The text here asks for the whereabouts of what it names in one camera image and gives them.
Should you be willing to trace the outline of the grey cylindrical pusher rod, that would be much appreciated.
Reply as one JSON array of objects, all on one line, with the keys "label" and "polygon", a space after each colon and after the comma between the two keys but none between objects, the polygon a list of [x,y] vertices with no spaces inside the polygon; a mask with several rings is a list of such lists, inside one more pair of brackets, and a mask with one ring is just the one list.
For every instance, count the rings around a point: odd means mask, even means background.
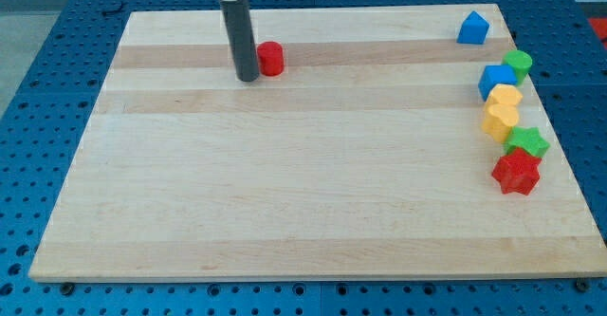
[{"label": "grey cylindrical pusher rod", "polygon": [[237,78],[253,82],[260,76],[248,0],[221,1],[220,8],[229,38]]}]

